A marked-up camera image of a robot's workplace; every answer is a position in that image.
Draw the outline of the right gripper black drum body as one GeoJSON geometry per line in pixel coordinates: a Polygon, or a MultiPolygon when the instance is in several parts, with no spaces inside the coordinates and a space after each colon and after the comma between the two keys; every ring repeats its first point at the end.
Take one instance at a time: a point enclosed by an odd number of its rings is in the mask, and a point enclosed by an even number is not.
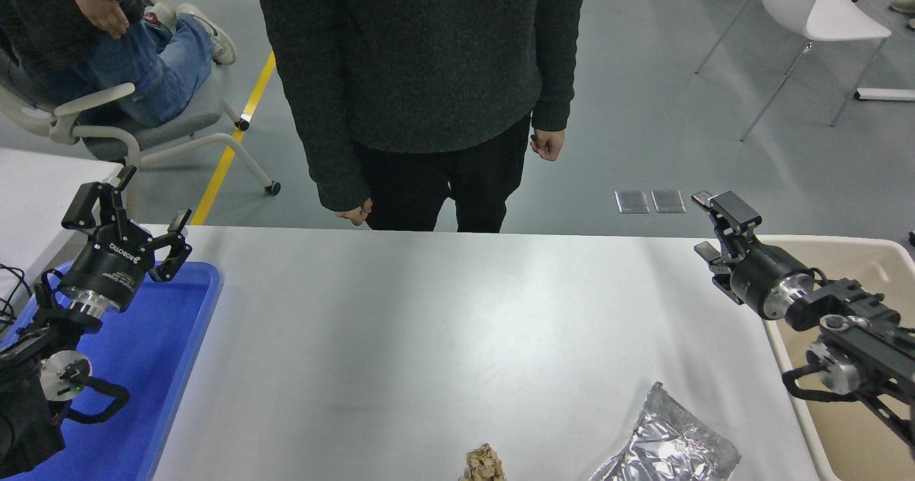
{"type": "Polygon", "coordinates": [[[761,317],[784,317],[792,303],[813,291],[813,270],[781,247],[762,244],[736,264],[730,288],[738,303],[761,317]]]}

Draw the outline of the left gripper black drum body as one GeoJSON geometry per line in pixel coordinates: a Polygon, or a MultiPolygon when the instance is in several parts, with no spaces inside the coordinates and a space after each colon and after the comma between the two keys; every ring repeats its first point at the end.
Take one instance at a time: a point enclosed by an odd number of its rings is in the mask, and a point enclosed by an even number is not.
{"type": "Polygon", "coordinates": [[[69,298],[93,292],[117,311],[126,311],[153,265],[154,254],[140,251],[151,240],[134,222],[121,231],[115,223],[100,226],[60,280],[60,292],[69,298]]]}

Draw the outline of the person's right hand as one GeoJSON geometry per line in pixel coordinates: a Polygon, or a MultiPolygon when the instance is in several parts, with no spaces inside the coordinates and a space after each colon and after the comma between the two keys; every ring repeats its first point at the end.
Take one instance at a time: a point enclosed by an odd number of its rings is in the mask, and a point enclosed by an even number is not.
{"type": "Polygon", "coordinates": [[[368,217],[372,214],[372,208],[373,200],[372,198],[368,198],[354,209],[349,211],[334,211],[333,214],[335,217],[350,221],[350,224],[359,227],[366,223],[368,217]]]}

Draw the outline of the person's hand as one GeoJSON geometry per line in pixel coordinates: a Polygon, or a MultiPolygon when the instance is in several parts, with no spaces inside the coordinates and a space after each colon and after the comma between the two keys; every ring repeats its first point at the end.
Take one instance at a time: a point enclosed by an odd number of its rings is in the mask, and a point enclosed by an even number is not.
{"type": "Polygon", "coordinates": [[[128,32],[130,22],[117,0],[74,0],[79,11],[95,28],[113,39],[128,32]]]}

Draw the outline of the person's left hand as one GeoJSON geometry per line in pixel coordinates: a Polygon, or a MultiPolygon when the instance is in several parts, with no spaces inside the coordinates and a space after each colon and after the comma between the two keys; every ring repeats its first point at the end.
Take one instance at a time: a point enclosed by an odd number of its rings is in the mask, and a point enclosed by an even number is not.
{"type": "Polygon", "coordinates": [[[565,130],[561,132],[545,132],[534,129],[530,135],[530,148],[547,162],[556,162],[565,145],[565,130]]]}

